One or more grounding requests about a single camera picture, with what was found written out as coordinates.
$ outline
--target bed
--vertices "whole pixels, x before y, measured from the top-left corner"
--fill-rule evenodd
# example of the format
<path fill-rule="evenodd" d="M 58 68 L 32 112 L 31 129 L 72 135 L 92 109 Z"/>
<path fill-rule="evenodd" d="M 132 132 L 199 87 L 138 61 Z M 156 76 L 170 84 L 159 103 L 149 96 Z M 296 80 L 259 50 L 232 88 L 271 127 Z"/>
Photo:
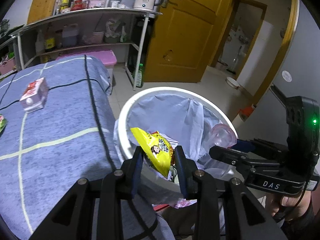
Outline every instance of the bed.
<path fill-rule="evenodd" d="M 49 87 L 47 102 L 26 114 L 19 99 L 40 77 Z M 0 136 L 0 214 L 9 228 L 5 233 L 0 226 L 0 234 L 28 239 L 79 178 L 100 179 L 121 166 L 113 143 L 109 80 L 101 61 L 78 55 L 27 68 L 0 82 L 0 113 L 8 120 Z M 145 200 L 137 196 L 133 204 L 122 202 L 125 239 L 144 236 L 145 226 L 153 227 L 157 239 L 173 238 Z M 145 224 L 135 220 L 133 209 Z"/>

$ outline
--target milk carton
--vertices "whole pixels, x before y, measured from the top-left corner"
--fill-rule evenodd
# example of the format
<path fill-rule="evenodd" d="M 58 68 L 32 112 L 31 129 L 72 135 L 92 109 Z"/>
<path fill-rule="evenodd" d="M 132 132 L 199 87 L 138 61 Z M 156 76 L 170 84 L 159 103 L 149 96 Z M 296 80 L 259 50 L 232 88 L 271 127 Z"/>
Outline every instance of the milk carton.
<path fill-rule="evenodd" d="M 31 113 L 44 108 L 47 95 L 48 86 L 44 77 L 30 83 L 20 98 L 23 110 L 27 113 Z"/>

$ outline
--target human hand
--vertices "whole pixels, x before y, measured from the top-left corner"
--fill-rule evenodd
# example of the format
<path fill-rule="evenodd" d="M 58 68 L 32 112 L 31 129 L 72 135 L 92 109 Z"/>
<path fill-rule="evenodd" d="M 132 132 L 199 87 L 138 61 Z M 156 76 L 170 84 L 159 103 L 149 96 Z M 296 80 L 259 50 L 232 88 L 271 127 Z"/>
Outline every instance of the human hand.
<path fill-rule="evenodd" d="M 294 207 L 295 204 L 299 201 L 302 192 L 295 196 L 283 196 L 278 194 L 267 194 L 266 199 L 266 210 L 274 216 L 280 209 L 280 206 L 284 207 Z M 303 195 L 302 200 L 300 201 L 299 205 L 285 217 L 286 221 L 301 217 L 307 210 L 311 200 L 311 192 L 306 191 Z"/>

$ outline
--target wooden door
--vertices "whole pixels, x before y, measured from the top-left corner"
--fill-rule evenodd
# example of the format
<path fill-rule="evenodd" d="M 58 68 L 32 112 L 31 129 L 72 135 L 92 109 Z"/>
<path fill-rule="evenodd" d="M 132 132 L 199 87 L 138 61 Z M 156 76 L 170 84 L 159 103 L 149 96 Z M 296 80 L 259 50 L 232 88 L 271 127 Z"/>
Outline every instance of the wooden door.
<path fill-rule="evenodd" d="M 232 0 L 169 0 L 148 48 L 145 82 L 199 82 L 218 48 Z"/>

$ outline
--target door frame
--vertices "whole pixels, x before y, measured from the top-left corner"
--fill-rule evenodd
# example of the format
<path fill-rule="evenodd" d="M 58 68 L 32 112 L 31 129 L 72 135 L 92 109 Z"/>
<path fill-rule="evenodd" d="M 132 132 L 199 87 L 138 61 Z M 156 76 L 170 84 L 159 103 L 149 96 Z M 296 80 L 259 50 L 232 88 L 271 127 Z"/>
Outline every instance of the door frame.
<path fill-rule="evenodd" d="M 242 60 L 241 64 L 238 67 L 238 71 L 236 72 L 235 79 L 238 78 L 238 76 L 240 75 L 245 63 L 248 60 L 248 57 L 249 57 L 249 55 L 250 55 L 250 53 L 252 51 L 252 48 L 253 48 L 253 46 L 254 46 L 254 44 L 256 42 L 257 36 L 258 36 L 258 34 L 260 32 L 264 17 L 266 15 L 267 7 L 268 7 L 266 4 L 258 2 L 258 1 L 255 1 L 255 0 L 232 0 L 232 3 L 230 5 L 230 7 L 228 8 L 227 16 L 226 16 L 226 19 L 225 19 L 224 32 L 221 34 L 221 39 L 220 39 L 219 45 L 216 48 L 216 50 L 213 52 L 212 57 L 211 57 L 212 58 L 211 64 L 210 64 L 211 66 L 215 66 L 216 65 L 216 63 L 217 63 L 217 61 L 219 59 L 219 56 L 223 51 L 224 44 L 227 41 L 228 34 L 230 32 L 231 26 L 232 26 L 233 21 L 234 21 L 234 19 L 236 17 L 236 12 L 237 12 L 239 4 L 241 2 L 262 9 L 262 14 L 261 14 L 261 17 L 260 17 L 260 20 L 259 20 L 258 28 L 257 28 L 257 30 L 256 30 L 256 32 L 255 32 L 255 34 L 254 34 L 254 36 L 252 38 L 252 41 L 250 43 L 250 46 L 249 46 L 248 51 L 246 53 L 246 56 L 244 57 L 244 59 Z"/>
<path fill-rule="evenodd" d="M 256 91 L 256 93 L 252 98 L 252 103 L 254 105 L 256 105 L 259 102 L 259 100 L 262 98 L 262 96 L 266 93 L 274 77 L 278 73 L 280 66 L 282 65 L 284 59 L 287 56 L 287 53 L 292 43 L 294 33 L 298 23 L 299 1 L 300 0 L 291 0 L 290 16 L 289 16 L 287 29 L 284 34 L 284 38 L 282 40 L 278 53 L 275 57 L 275 60 L 273 61 L 267 75 L 265 76 L 263 82 L 261 83 L 260 87 L 258 88 L 258 90 Z"/>

